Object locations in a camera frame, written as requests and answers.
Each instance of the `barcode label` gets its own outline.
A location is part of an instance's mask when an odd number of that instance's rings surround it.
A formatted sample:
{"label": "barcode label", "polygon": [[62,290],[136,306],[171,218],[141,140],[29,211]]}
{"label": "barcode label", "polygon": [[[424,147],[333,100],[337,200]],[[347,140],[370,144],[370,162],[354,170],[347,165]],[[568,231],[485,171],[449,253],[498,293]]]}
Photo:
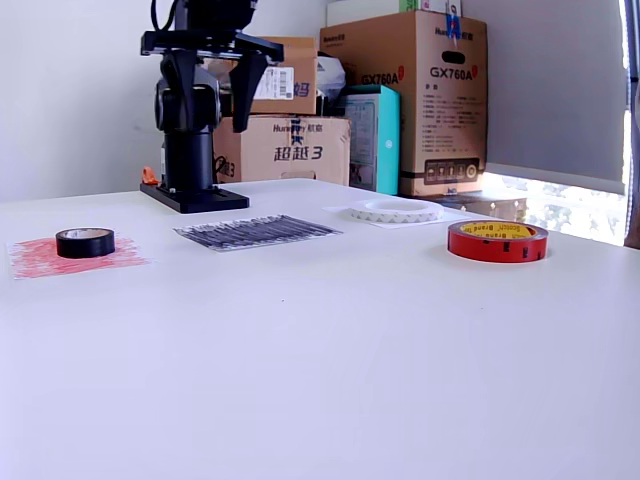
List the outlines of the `barcode label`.
{"label": "barcode label", "polygon": [[268,67],[260,80],[255,100],[293,100],[293,67]]}

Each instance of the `white tape roll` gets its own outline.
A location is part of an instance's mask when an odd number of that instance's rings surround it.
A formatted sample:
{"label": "white tape roll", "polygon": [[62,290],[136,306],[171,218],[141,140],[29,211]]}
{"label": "white tape roll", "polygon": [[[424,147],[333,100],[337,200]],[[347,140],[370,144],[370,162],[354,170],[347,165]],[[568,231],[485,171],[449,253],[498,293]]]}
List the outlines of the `white tape roll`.
{"label": "white tape roll", "polygon": [[367,200],[351,206],[353,218],[375,223],[424,223],[440,220],[444,208],[437,203],[400,198]]}

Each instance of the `red scribbled paper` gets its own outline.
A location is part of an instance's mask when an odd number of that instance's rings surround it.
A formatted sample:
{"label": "red scribbled paper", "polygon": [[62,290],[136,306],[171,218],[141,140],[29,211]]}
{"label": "red scribbled paper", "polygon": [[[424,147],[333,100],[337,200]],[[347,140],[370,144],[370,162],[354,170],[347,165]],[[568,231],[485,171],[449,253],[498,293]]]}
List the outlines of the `red scribbled paper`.
{"label": "red scribbled paper", "polygon": [[70,260],[58,256],[55,238],[43,238],[9,246],[9,258],[16,280],[68,275],[105,268],[147,265],[149,260],[138,253],[129,238],[116,238],[115,253],[106,257]]}

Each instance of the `orange object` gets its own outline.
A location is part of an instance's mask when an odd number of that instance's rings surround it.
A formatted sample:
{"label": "orange object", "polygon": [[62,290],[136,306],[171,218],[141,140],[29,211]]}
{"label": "orange object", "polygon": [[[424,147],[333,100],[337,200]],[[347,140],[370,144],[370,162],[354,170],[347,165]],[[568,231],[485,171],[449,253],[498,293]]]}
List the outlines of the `orange object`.
{"label": "orange object", "polygon": [[160,185],[160,182],[156,178],[156,174],[151,167],[144,167],[142,169],[142,183],[145,185]]}

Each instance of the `red double-sided tape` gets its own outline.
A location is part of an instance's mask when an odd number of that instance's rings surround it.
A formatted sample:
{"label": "red double-sided tape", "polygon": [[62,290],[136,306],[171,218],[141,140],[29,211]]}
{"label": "red double-sided tape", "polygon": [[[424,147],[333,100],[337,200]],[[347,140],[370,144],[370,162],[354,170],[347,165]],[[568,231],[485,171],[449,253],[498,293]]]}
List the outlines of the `red double-sided tape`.
{"label": "red double-sided tape", "polygon": [[549,232],[522,223],[471,221],[449,227],[449,251],[481,262],[527,263],[547,256]]}

